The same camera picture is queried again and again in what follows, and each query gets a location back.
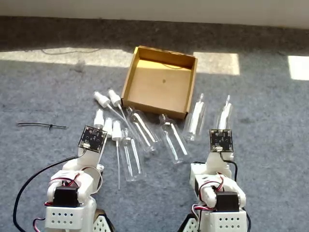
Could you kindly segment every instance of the cardboard box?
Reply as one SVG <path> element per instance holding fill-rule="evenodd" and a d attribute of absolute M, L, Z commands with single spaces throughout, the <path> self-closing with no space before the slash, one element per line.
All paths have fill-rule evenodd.
<path fill-rule="evenodd" d="M 184 119 L 190 110 L 197 59 L 136 47 L 122 92 L 124 107 Z"/>

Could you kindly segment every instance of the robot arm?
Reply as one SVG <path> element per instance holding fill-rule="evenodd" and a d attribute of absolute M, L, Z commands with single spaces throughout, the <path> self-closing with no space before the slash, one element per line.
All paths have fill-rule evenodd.
<path fill-rule="evenodd" d="M 192 214 L 182 223 L 179 232 L 250 231 L 244 210 L 246 195 L 231 179 L 228 165 L 234 163 L 232 131 L 227 130 L 231 108 L 228 97 L 218 116 L 216 129 L 210 130 L 211 152 L 207 162 L 191 164 L 190 185 L 198 204 L 192 206 Z"/>
<path fill-rule="evenodd" d="M 103 182 L 104 167 L 99 164 L 107 139 L 99 110 L 95 127 L 85 126 L 78 145 L 79 157 L 63 165 L 51 177 L 45 203 L 45 230 L 48 232 L 113 232 L 106 214 L 96 215 L 96 200 L 91 197 Z"/>

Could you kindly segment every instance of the empty glass vial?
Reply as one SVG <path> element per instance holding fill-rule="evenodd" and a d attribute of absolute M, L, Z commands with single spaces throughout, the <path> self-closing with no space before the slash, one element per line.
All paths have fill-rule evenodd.
<path fill-rule="evenodd" d="M 146 152 L 156 151 L 156 145 L 159 142 L 158 136 L 149 125 L 145 115 L 142 111 L 132 109 L 128 107 L 127 111 L 127 121 L 133 130 L 134 135 L 138 137 L 141 142 L 143 149 Z"/>
<path fill-rule="evenodd" d="M 204 94 L 202 93 L 199 100 L 195 103 L 193 111 L 187 116 L 183 136 L 188 141 L 198 141 L 201 138 L 206 112 L 203 98 Z"/>
<path fill-rule="evenodd" d="M 227 96 L 225 105 L 220 110 L 216 118 L 215 129 L 219 130 L 231 129 L 232 104 L 229 101 L 230 101 L 230 95 Z"/>
<path fill-rule="evenodd" d="M 170 154 L 173 163 L 180 163 L 189 157 L 186 143 L 174 120 L 166 115 L 160 115 L 160 131 L 162 140 Z"/>
<path fill-rule="evenodd" d="M 128 128 L 123 130 L 123 137 L 120 141 L 120 155 L 124 168 L 126 181 L 135 181 L 146 176 L 143 165 L 143 149 Z"/>

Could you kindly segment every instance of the red wire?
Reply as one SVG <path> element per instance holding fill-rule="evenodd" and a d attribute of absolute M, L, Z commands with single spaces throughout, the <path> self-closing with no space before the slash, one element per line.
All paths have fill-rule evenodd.
<path fill-rule="evenodd" d="M 215 191 L 219 191 L 220 188 L 223 186 L 223 181 L 224 181 L 224 179 L 223 179 L 221 176 L 220 176 L 220 178 L 221 178 L 221 180 L 222 180 L 221 183 L 219 183 L 219 182 L 217 182 L 217 181 L 206 181 L 205 183 L 203 183 L 203 184 L 201 185 L 201 187 L 199 187 L 198 196 L 199 196 L 199 199 L 200 199 L 201 201 L 203 201 L 203 200 L 202 200 L 202 197 L 201 197 L 201 190 L 202 190 L 202 187 L 203 187 L 204 185 L 206 185 L 206 184 L 209 184 L 209 183 L 217 183 L 217 184 L 219 184 L 219 186 L 216 188 Z"/>
<path fill-rule="evenodd" d="M 37 228 L 37 226 L 36 226 L 36 224 L 35 224 L 37 220 L 44 221 L 45 218 L 40 218 L 40 217 L 38 217 L 38 218 L 34 219 L 33 222 L 32 222 L 32 226 L 33 226 L 34 231 L 35 231 L 35 232 L 40 232 L 40 230 Z"/>
<path fill-rule="evenodd" d="M 78 184 L 75 182 L 74 179 L 72 180 L 72 179 L 66 178 L 66 177 L 57 177 L 57 178 L 54 178 L 54 179 L 50 180 L 50 182 L 52 182 L 54 180 L 70 180 L 71 182 L 74 182 L 78 186 Z"/>
<path fill-rule="evenodd" d="M 79 175 L 80 175 L 79 173 L 76 174 L 76 176 L 74 177 L 74 179 L 73 179 L 71 182 L 69 182 L 68 186 L 71 186 L 72 183 L 75 183 L 75 184 L 77 185 L 77 183 L 75 182 L 75 180 L 76 180 L 76 178 L 77 178 Z"/>

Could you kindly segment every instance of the white spray nozzle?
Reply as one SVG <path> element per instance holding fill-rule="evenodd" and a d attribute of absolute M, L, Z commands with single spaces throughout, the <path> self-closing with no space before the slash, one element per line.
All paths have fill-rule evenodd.
<path fill-rule="evenodd" d="M 116 120 L 112 123 L 112 140 L 119 141 L 122 137 L 120 121 Z"/>
<path fill-rule="evenodd" d="M 104 126 L 104 117 L 103 117 L 103 110 L 98 109 L 97 113 L 96 113 L 96 117 L 93 123 L 93 127 L 94 128 L 99 128 L 102 129 Z"/>
<path fill-rule="evenodd" d="M 108 95 L 110 96 L 110 99 L 114 107 L 121 105 L 121 98 L 118 94 L 115 93 L 114 90 L 112 89 L 108 90 Z"/>
<path fill-rule="evenodd" d="M 112 118 L 105 119 L 103 130 L 107 132 L 107 138 L 112 137 Z"/>
<path fill-rule="evenodd" d="M 108 105 L 110 104 L 110 102 L 111 102 L 111 100 L 110 100 L 108 97 L 106 97 L 106 96 L 100 94 L 100 93 L 97 92 L 97 91 L 95 91 L 95 93 L 93 94 L 93 96 L 94 96 L 94 98 L 98 101 L 98 103 L 99 103 L 103 108 L 105 108 L 106 106 L 108 106 Z"/>

